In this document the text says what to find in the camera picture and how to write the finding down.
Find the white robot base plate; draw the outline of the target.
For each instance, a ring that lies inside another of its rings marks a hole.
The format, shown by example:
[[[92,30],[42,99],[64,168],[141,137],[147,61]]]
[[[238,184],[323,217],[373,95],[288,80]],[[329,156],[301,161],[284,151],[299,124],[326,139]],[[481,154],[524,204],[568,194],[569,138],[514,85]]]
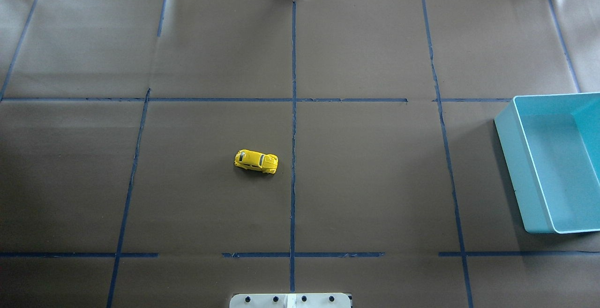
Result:
[[[352,308],[346,293],[240,293],[234,295],[230,308]]]

